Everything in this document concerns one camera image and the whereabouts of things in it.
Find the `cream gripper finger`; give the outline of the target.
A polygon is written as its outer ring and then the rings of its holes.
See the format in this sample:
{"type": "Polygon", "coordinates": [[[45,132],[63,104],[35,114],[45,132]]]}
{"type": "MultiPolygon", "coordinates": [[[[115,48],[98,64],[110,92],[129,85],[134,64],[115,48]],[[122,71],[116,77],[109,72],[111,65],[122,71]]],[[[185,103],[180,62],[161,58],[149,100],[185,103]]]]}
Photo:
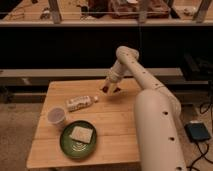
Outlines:
{"type": "Polygon", "coordinates": [[[104,82],[103,86],[101,87],[101,90],[102,90],[103,92],[108,92],[108,90],[109,90],[109,85],[110,85],[110,82],[106,80],[106,81],[104,82]]]}
{"type": "Polygon", "coordinates": [[[119,87],[118,83],[113,83],[113,93],[121,91],[121,88],[119,87]]]}

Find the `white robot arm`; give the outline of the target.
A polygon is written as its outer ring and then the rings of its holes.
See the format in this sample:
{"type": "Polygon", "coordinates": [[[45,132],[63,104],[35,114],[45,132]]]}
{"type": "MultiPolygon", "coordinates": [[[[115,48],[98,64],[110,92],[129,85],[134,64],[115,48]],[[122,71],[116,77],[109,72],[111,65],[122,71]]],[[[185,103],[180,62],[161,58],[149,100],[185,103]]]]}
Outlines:
{"type": "Polygon", "coordinates": [[[120,46],[102,90],[113,94],[129,71],[141,88],[134,103],[134,120],[142,171],[187,171],[175,119],[181,103],[139,62],[136,49],[120,46]]]}

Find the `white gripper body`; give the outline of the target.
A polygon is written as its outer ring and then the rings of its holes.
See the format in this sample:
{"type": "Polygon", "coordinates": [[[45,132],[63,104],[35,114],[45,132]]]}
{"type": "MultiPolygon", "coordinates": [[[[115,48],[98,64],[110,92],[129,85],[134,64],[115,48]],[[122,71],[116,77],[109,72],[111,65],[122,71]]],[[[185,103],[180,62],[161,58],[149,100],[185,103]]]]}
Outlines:
{"type": "Polygon", "coordinates": [[[107,73],[106,82],[107,83],[120,82],[123,79],[125,72],[126,67],[120,62],[115,62],[107,73]]]}

